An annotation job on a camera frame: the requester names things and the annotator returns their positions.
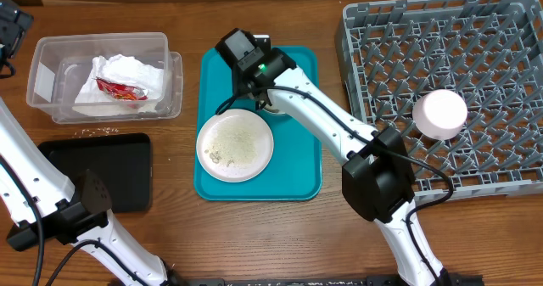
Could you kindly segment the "red snack wrapper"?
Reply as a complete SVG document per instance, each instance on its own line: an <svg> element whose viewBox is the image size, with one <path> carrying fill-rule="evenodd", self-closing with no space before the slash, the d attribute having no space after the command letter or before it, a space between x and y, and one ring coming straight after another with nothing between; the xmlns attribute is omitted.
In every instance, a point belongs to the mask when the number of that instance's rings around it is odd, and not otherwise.
<svg viewBox="0 0 543 286"><path fill-rule="evenodd" d="M148 100L147 89L116 83L101 77L97 77L95 81L101 92L116 101L127 102L129 108L138 109L141 106L139 101Z"/></svg>

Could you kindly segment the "pink small bowl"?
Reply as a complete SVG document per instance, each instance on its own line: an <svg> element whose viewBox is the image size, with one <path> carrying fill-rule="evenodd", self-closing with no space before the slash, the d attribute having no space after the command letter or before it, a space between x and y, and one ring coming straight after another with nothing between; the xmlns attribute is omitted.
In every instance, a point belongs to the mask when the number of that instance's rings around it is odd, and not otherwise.
<svg viewBox="0 0 543 286"><path fill-rule="evenodd" d="M467 119L467 104L460 95L440 89L416 101L412 110L416 128L424 136L448 140L458 135Z"/></svg>

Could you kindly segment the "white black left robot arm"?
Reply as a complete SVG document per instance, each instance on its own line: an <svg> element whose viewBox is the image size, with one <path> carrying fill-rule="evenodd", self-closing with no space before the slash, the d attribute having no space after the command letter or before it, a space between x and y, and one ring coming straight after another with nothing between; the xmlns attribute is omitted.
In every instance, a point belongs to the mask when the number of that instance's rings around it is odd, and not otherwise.
<svg viewBox="0 0 543 286"><path fill-rule="evenodd" d="M85 250L125 285L180 285L157 255L118 222L106 187L85 171L71 181L31 141L7 105L1 106L1 199L14 223L14 250L37 247L33 283L42 275L45 243L56 238Z"/></svg>

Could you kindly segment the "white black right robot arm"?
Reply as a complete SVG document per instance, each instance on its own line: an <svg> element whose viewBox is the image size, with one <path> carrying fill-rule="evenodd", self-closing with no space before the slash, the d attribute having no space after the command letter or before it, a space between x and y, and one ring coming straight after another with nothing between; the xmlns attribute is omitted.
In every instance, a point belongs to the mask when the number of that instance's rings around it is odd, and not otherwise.
<svg viewBox="0 0 543 286"><path fill-rule="evenodd" d="M359 216L378 225L400 278L409 285L453 283L417 218L421 207L412 188L412 167L430 166L408 155L394 128L379 131L347 113L265 36L235 28L216 44L216 51L232 71L233 92L217 114L249 97L260 109L268 106L298 121L341 164L344 199Z"/></svg>

